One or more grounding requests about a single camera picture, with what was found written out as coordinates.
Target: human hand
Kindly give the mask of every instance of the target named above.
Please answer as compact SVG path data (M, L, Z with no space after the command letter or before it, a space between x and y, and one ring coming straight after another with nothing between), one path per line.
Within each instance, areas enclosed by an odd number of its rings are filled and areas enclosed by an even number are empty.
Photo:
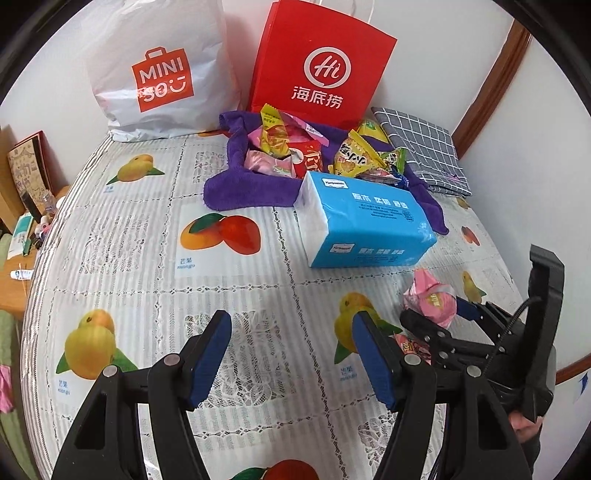
M533 423L526 419L520 411L509 413L509 423L515 430L519 443L525 443L538 435L543 421L544 417L538 417L538 420Z

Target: purple towel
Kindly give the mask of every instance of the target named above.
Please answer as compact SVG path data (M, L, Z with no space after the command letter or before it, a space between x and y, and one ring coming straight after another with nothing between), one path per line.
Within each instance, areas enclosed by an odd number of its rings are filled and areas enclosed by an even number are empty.
M258 113L233 111L220 115L222 130L229 130L232 135L228 140L228 169L205 182L203 199L212 210L223 212L245 207L293 207L301 180L286 177L273 177L255 173L244 168L244 159L248 151L248 134L262 125ZM324 167L327 159L335 157L348 132L340 128L321 124L310 124L328 140L327 147L322 146ZM391 151L392 146L371 137L364 137L377 151ZM408 189L425 211L431 228L442 235L449 233L443 220L443 210L427 190L427 184L420 180L407 166L404 175L408 179Z

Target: snack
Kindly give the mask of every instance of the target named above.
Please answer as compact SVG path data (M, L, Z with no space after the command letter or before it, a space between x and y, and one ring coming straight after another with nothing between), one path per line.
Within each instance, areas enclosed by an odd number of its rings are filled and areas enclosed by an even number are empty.
M359 135L365 135L366 137L373 137L376 140L380 140L380 142L388 143L388 137L386 136L386 133L384 133L382 127L373 120L361 120L361 123L357 128L357 133Z
M386 169L387 165L361 135L351 130L335 155L335 174L353 178L374 168Z
M396 343L404 353L404 355L408 353L414 353L421 357L423 360L426 361L429 365L431 365L431 352L429 351L429 346L425 343L421 343L417 340L411 339L402 333L397 333L394 335L396 339Z
M379 157L387 168L374 168L362 173L358 178L377 183L385 183L399 189L408 189L408 179L402 174L405 168L406 148L399 147L391 152L382 152Z
M382 152L379 154L379 157L388 165L388 170L392 170L392 167L394 167L400 175L404 175L406 156L407 149L405 147L398 147L392 152Z
M404 175L400 175L400 173L396 172L394 169L390 173L383 168L374 168L358 175L357 178L376 183L385 183L391 187L408 190L408 179Z
M246 154L244 167L265 175L291 178L291 157L278 160L264 152L249 150Z
M291 151L292 176L303 179L307 171L322 171L320 142L289 142Z
M261 109L261 119L261 130L255 130L248 138L255 147L275 158L284 158L290 154L289 142L315 140L320 145L329 144L324 135L303 120L280 112L267 103Z
M306 142L310 139L310 136L304 129L295 125L286 125L285 130L287 131L287 137L289 137L290 142ZM262 126L248 134L248 139L251 141L252 145L259 149L261 149L261 135Z
M457 312L456 293L451 285L439 282L429 270L417 268L412 285L404 292L404 307L447 328Z
M261 118L261 150L275 158L288 156L290 154L290 149L287 146L289 136L279 110L265 104L261 109Z

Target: red shopping bag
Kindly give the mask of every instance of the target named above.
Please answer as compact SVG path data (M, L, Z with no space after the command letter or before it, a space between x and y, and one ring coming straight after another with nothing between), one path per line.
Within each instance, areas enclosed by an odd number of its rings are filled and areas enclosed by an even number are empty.
M358 126L396 38L356 18L300 0L271 5L249 109L268 103L303 120Z

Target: white shopping bag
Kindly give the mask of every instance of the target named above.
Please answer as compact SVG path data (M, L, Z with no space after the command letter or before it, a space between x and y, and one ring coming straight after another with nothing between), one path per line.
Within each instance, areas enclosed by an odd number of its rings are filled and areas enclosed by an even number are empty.
M86 67L114 140L215 130L220 113L238 108L219 0L103 0L95 9Z

